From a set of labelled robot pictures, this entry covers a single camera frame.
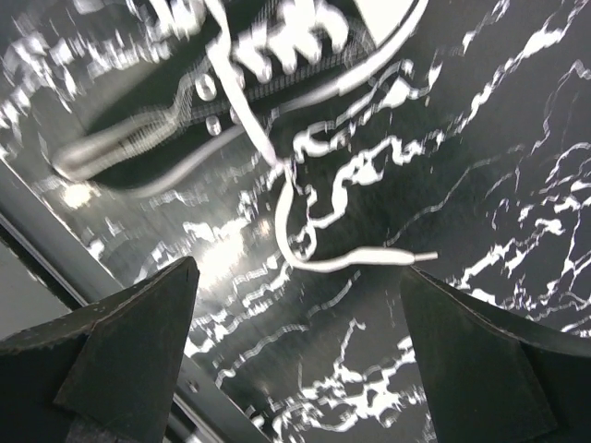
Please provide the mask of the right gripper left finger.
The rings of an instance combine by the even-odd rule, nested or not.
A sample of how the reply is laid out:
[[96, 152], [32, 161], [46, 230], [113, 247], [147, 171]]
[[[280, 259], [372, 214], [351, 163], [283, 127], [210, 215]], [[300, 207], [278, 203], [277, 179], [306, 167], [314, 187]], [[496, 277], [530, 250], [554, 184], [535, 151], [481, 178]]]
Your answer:
[[198, 283], [183, 257], [3, 339], [2, 441], [162, 441]]

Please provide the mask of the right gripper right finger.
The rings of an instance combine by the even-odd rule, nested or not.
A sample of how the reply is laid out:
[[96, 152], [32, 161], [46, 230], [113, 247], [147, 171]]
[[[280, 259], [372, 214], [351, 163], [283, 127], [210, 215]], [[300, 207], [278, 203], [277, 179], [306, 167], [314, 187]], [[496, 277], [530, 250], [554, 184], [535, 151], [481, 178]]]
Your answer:
[[587, 442], [590, 341], [409, 268], [404, 316], [440, 442]]

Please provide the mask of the black sneaker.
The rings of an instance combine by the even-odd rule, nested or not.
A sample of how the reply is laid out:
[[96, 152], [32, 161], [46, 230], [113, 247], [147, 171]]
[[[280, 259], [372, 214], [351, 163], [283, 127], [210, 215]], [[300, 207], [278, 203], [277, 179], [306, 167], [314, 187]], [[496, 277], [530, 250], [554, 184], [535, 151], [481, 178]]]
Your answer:
[[59, 149], [54, 171], [136, 198], [181, 183], [216, 150], [247, 136], [281, 161], [272, 123], [342, 97], [395, 57], [424, 1], [194, 1], [204, 31], [188, 50], [131, 90], [120, 111]]

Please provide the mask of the white shoelace sneaker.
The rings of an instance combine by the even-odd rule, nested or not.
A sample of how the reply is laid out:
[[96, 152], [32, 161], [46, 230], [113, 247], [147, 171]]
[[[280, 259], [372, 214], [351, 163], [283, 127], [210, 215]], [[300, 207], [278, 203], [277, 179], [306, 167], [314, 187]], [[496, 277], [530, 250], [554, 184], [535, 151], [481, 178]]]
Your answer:
[[201, 1], [197, 11], [216, 22], [218, 34], [207, 44], [203, 62], [181, 78], [174, 103], [160, 114], [148, 143], [163, 142], [197, 120], [208, 130], [203, 152], [246, 134], [261, 158], [284, 175], [275, 211], [276, 241], [296, 269], [325, 273], [356, 264], [407, 266], [433, 260], [433, 252], [361, 246], [311, 261], [289, 245], [296, 164], [343, 146], [368, 99], [298, 133], [288, 157], [278, 153], [271, 139], [271, 125], [278, 119], [390, 74], [392, 59], [426, 8], [423, 1], [267, 1], [254, 19], [247, 19], [221, 1]]

